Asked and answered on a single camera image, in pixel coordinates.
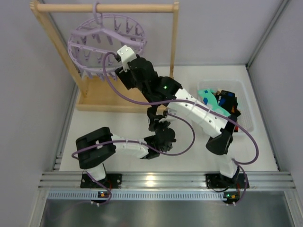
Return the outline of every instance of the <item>wooden clothes rack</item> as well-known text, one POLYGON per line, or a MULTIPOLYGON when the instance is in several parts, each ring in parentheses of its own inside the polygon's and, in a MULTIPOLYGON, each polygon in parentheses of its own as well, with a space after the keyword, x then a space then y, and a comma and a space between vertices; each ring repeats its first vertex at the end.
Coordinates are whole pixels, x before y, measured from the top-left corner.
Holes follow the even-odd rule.
MULTIPOLYGON (((59 34, 50 21, 48 13, 88 13, 93 12, 93 4, 43 4, 38 0, 30 2, 30 8, 46 31, 52 43, 57 49, 63 63, 71 74, 73 80, 79 88, 79 96, 76 108, 83 111, 108 111, 108 112, 128 112, 145 113, 148 106, 136 105, 119 97, 106 82, 102 82, 97 76, 93 79, 79 75, 78 69, 71 60, 66 46, 60 39, 59 34)), ((178 30, 178 12, 179 3, 173 4, 98 4, 96 7, 98 13, 172 13, 172 39, 170 53, 170 71, 169 76, 173 77, 174 62, 176 55, 176 42, 178 30)), ((114 86, 125 96, 146 102, 138 89, 127 90, 121 81, 113 82, 114 86)))

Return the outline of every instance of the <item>mint green object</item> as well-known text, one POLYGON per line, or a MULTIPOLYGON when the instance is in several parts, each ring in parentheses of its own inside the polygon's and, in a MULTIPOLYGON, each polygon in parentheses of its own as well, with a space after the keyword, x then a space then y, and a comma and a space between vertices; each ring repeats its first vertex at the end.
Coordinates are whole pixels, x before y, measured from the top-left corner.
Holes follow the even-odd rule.
POLYGON ((218 114, 224 115, 226 117, 230 116, 231 114, 227 110, 218 105, 217 99, 213 93, 216 93, 213 89, 198 90, 198 95, 201 97, 205 105, 207 105, 210 109, 218 114))

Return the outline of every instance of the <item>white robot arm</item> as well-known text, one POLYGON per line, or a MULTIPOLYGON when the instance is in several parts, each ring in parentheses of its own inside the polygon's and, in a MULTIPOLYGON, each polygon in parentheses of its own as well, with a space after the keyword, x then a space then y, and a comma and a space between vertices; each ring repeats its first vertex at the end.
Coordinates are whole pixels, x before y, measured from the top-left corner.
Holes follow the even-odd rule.
MULTIPOLYGON (((106 177, 103 162, 113 154, 127 154, 137 158, 151 159, 158 157, 159 153, 142 146, 141 143, 147 143, 149 146, 158 150, 167 152, 172 148, 175 142, 175 132, 168 128, 169 122, 166 121, 165 113, 156 115, 157 107, 154 103, 176 100, 175 102, 166 102, 167 111, 182 113, 202 127, 204 132, 210 136, 206 148, 214 153, 222 176, 234 179, 239 173, 239 168, 232 161, 228 154, 228 147, 232 142, 232 133, 235 126, 225 119, 214 116, 206 110, 196 106, 197 104, 208 107, 190 95, 177 81, 170 77, 158 76, 154 71, 152 64, 145 58, 136 55, 134 51, 127 46, 123 46, 117 51, 116 59, 122 62, 122 67, 115 73, 127 89, 138 88, 151 107, 148 108, 149 130, 154 131, 156 135, 138 140, 137 144, 112 143, 101 148, 88 150, 78 154, 81 169, 86 169, 97 181, 106 177), (178 100, 192 101, 194 104, 178 102, 178 100)), ((125 140, 119 136, 111 134, 109 128, 104 127, 89 133, 76 141, 77 149, 83 149, 96 142, 125 140)))

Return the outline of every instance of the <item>plastic bin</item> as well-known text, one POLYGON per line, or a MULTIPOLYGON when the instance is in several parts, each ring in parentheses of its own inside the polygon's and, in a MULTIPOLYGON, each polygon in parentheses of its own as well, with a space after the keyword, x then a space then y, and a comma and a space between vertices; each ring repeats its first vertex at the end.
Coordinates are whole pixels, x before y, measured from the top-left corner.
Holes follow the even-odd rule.
MULTIPOLYGON (((221 89, 235 93, 238 101, 238 109, 241 111, 241 115, 238 117, 238 123, 243 126, 248 132, 253 132, 254 124, 250 110, 250 103, 245 92, 244 85, 241 81, 234 79, 207 79, 201 81, 197 86, 198 90, 207 88, 211 88, 215 91, 221 89)), ((239 129, 239 131, 235 132, 233 135, 242 134, 244 133, 239 129)))

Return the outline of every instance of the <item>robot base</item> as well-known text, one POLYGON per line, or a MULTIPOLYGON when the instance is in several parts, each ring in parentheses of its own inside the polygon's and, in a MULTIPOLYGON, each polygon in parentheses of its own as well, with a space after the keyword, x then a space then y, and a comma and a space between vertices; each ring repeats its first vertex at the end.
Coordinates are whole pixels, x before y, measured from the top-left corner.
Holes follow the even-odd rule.
POLYGON ((224 188, 237 188, 237 184, 239 184, 240 188, 245 187, 245 177, 244 174, 239 174, 237 179, 230 183, 227 183, 227 181, 222 180, 221 174, 206 174, 206 184, 207 188, 209 189, 224 189, 224 188))
MULTIPOLYGON (((122 174, 107 174, 107 178, 99 181, 109 189, 120 188, 122 183, 122 174)), ((102 188, 93 182, 87 174, 82 175, 80 188, 102 188)))

